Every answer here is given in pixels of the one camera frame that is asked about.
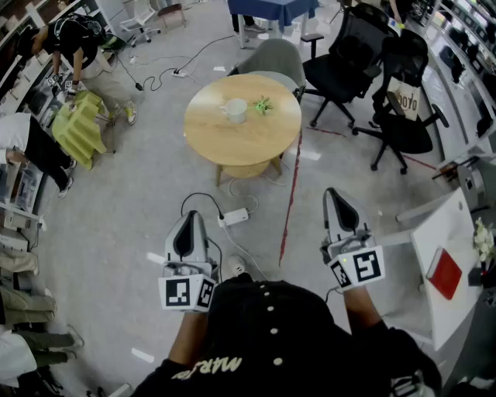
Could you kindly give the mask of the white desk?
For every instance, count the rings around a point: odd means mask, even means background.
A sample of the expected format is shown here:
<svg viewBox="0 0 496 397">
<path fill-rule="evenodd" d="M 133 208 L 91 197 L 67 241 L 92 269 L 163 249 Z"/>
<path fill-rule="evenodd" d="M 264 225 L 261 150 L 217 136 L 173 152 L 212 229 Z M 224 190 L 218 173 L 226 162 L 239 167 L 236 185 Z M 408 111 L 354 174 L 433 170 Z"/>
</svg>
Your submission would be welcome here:
<svg viewBox="0 0 496 397">
<path fill-rule="evenodd" d="M 446 249 L 462 271 L 460 282 L 450 300 L 444 298 L 430 281 L 425 281 L 431 316 L 431 332 L 427 341 L 438 350 L 455 333 L 479 299 L 482 289 L 470 286 L 468 275 L 480 261 L 473 248 L 474 223 L 461 188 L 399 213 L 396 220 L 401 223 L 419 216 L 426 218 L 410 229 L 410 241 L 422 277 L 426 277 L 436 250 L 440 247 Z"/>
</svg>

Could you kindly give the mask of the grey metal machine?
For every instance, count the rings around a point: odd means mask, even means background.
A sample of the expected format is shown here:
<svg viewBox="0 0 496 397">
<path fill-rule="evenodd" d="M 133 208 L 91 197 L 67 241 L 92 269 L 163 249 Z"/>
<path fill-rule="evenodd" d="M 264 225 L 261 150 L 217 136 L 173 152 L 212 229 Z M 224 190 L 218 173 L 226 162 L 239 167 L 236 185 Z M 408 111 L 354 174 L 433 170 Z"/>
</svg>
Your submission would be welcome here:
<svg viewBox="0 0 496 397">
<path fill-rule="evenodd" d="M 496 205 L 496 157 L 472 154 L 464 161 L 451 161 L 438 167 L 432 180 L 455 181 L 461 188 L 472 214 Z"/>
</svg>

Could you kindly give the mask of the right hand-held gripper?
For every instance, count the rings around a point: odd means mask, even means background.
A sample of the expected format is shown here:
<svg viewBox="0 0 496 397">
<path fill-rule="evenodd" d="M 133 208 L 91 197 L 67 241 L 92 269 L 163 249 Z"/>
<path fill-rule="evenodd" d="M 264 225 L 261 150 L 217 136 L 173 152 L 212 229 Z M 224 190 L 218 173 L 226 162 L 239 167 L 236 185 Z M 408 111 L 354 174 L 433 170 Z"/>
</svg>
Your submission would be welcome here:
<svg viewBox="0 0 496 397">
<path fill-rule="evenodd" d="M 323 210 L 329 240 L 322 242 L 320 251 L 339 288 L 352 289 L 385 278 L 383 247 L 371 233 L 357 234 L 370 229 L 365 208 L 344 191 L 327 188 Z"/>
</svg>

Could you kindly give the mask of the grey upholstered chair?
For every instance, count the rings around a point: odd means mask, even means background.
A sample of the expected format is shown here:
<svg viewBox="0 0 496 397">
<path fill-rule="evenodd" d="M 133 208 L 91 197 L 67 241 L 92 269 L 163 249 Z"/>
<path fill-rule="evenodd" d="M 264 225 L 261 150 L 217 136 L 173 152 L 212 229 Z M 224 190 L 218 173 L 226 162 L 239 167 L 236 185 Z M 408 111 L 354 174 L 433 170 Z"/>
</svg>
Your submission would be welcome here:
<svg viewBox="0 0 496 397">
<path fill-rule="evenodd" d="M 275 38 L 263 41 L 228 76 L 237 74 L 257 74 L 271 78 L 291 91 L 298 102 L 301 102 L 305 92 L 305 72 L 298 48 L 287 40 Z"/>
</svg>

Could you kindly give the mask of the white shelving unit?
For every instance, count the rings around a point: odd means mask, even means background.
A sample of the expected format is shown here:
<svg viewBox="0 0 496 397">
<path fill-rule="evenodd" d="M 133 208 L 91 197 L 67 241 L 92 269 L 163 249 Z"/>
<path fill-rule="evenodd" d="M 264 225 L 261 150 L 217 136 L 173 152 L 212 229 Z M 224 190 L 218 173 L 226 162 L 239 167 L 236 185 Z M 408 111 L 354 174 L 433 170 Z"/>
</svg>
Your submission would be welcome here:
<svg viewBox="0 0 496 397">
<path fill-rule="evenodd" d="M 44 51 L 33 57 L 17 54 L 21 32 L 41 28 L 72 12 L 100 16 L 96 0 L 0 0 L 0 116 L 17 111 L 51 65 L 51 56 Z"/>
</svg>

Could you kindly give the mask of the person's left forearm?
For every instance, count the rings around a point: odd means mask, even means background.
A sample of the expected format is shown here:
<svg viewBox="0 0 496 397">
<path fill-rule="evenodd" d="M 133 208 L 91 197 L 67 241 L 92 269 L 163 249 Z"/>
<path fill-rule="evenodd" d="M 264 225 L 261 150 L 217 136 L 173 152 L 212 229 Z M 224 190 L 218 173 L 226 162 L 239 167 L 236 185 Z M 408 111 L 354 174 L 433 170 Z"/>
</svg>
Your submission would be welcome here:
<svg viewBox="0 0 496 397">
<path fill-rule="evenodd" d="M 192 366 L 202 355 L 207 326 L 207 313 L 185 313 L 168 359 L 177 364 Z"/>
</svg>

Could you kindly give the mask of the white mug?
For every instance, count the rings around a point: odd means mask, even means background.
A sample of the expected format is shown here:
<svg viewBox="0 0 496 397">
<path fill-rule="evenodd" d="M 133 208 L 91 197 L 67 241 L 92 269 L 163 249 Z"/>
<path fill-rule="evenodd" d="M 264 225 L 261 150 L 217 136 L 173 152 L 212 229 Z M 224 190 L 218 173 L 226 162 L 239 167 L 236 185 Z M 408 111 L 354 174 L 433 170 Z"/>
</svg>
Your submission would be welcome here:
<svg viewBox="0 0 496 397">
<path fill-rule="evenodd" d="M 240 124 L 246 120 L 247 102 L 241 98 L 233 98 L 219 107 L 231 123 Z"/>
</svg>

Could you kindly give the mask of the red book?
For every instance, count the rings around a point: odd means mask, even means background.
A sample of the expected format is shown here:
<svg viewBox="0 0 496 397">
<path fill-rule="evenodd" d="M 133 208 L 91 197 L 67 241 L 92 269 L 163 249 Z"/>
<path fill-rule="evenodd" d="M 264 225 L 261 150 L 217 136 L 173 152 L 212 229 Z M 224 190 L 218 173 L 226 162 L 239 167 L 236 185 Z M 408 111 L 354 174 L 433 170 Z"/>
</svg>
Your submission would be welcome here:
<svg viewBox="0 0 496 397">
<path fill-rule="evenodd" d="M 451 300 L 460 283 L 462 270 L 444 247 L 438 247 L 426 278 L 446 299 Z"/>
</svg>

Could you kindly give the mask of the brown stool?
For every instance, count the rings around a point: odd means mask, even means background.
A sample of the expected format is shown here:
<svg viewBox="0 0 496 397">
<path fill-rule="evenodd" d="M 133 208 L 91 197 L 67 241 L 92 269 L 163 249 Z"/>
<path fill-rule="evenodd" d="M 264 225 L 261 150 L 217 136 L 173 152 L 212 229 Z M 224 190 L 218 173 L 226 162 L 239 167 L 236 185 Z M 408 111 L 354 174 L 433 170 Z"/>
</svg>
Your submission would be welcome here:
<svg viewBox="0 0 496 397">
<path fill-rule="evenodd" d="M 180 2 L 175 3 L 173 5 L 168 5 L 166 7 L 163 7 L 162 9 L 160 9 L 158 11 L 157 16 L 163 21 L 164 26 L 167 27 L 165 18 L 167 16 L 171 16 L 173 14 L 179 14 L 181 16 L 182 25 L 186 26 L 186 18 L 184 15 L 184 9 L 183 9 L 183 5 Z"/>
</svg>

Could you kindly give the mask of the white office chair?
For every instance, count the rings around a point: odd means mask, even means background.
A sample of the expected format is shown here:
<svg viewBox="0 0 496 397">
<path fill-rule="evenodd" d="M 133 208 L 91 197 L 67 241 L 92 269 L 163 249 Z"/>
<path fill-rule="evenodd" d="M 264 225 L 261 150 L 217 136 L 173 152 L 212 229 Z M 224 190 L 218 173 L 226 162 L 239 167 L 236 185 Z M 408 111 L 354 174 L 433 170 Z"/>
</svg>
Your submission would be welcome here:
<svg viewBox="0 0 496 397">
<path fill-rule="evenodd" d="M 150 43 L 152 33 L 162 33 L 160 28 L 150 27 L 157 18 L 157 13 L 158 11 L 151 6 L 150 0 L 133 0 L 133 17 L 119 24 L 123 32 L 134 34 L 130 42 L 132 48 L 136 47 L 140 39 L 144 38 Z"/>
</svg>

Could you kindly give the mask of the small green plant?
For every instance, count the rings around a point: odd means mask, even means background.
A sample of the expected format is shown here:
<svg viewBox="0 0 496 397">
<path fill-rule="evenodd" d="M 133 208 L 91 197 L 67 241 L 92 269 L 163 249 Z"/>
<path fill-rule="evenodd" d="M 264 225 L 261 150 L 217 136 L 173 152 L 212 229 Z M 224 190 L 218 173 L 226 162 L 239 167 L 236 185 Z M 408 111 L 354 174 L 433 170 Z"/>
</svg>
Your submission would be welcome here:
<svg viewBox="0 0 496 397">
<path fill-rule="evenodd" d="M 258 101 L 264 101 L 264 104 L 265 104 L 265 110 L 263 112 L 259 112 L 257 111 L 259 114 L 261 114 L 262 116 L 265 116 L 267 114 L 268 111 L 270 111 L 273 106 L 272 106 L 272 103 L 270 101 L 270 98 L 269 97 L 264 97 L 264 96 L 261 96 L 259 99 L 257 99 L 255 102 L 258 102 Z"/>
</svg>

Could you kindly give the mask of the red floor tape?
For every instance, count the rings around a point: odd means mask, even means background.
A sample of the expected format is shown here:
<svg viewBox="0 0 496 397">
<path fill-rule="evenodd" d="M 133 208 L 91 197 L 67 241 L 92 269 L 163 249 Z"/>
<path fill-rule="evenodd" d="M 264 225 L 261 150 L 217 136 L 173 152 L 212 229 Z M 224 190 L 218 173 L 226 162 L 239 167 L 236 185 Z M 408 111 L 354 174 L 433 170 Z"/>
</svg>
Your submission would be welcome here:
<svg viewBox="0 0 496 397">
<path fill-rule="evenodd" d="M 290 196 L 289 196 L 289 202 L 288 202 L 288 209 L 287 209 L 286 218 L 285 218 L 285 222 L 284 222 L 284 230 L 283 230 L 283 234 L 282 234 L 282 238 L 281 238 L 280 253 L 279 253 L 279 258 L 278 258 L 278 267 L 281 266 L 281 263 L 282 263 L 282 260 L 284 257 L 285 248 L 286 248 L 287 238 L 288 238 L 288 223 L 289 223 L 291 210 L 292 210 L 294 200 L 295 200 L 295 189 L 296 189 L 296 183 L 297 183 L 297 179 L 298 179 L 298 172 L 299 172 L 299 168 L 300 168 L 302 138 L 303 138 L 302 133 L 299 133 L 299 138 L 297 140 L 297 146 L 296 146 L 294 169 L 293 169 L 292 174 L 291 174 L 291 176 L 292 176 L 291 190 L 290 190 Z"/>
</svg>

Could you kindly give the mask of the table with yellow-green cloth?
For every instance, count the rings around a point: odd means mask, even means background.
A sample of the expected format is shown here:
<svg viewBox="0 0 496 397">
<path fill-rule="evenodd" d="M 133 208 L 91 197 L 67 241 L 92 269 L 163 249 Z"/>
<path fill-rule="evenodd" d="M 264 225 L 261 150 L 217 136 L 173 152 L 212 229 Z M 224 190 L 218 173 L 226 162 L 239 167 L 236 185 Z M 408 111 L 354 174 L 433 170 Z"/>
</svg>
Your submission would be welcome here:
<svg viewBox="0 0 496 397">
<path fill-rule="evenodd" d="M 93 153 L 103 154 L 99 116 L 104 115 L 103 101 L 89 91 L 80 91 L 72 103 L 63 105 L 54 118 L 52 134 L 60 146 L 88 170 L 93 166 Z"/>
</svg>

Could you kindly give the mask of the person's right forearm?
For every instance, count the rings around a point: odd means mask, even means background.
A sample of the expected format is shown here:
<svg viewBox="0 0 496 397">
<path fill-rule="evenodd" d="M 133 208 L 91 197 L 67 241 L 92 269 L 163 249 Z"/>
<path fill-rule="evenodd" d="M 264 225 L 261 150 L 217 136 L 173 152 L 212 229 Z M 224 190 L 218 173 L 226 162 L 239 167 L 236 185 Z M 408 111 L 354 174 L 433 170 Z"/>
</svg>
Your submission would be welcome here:
<svg viewBox="0 0 496 397">
<path fill-rule="evenodd" d="M 364 286 L 343 292 L 344 304 L 353 335 L 371 328 L 382 321 L 373 301 Z"/>
</svg>

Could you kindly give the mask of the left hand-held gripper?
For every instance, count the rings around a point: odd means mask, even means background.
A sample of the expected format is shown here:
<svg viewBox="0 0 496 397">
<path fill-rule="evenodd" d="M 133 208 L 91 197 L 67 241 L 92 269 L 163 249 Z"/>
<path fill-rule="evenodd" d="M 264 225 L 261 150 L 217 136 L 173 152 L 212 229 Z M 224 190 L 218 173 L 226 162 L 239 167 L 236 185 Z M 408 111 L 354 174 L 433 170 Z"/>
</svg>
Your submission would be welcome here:
<svg viewBox="0 0 496 397">
<path fill-rule="evenodd" d="M 218 265 L 207 262 L 208 241 L 199 212 L 190 211 L 174 224 L 165 239 L 164 253 L 169 262 L 158 279 L 162 309 L 208 312 L 218 284 Z"/>
</svg>

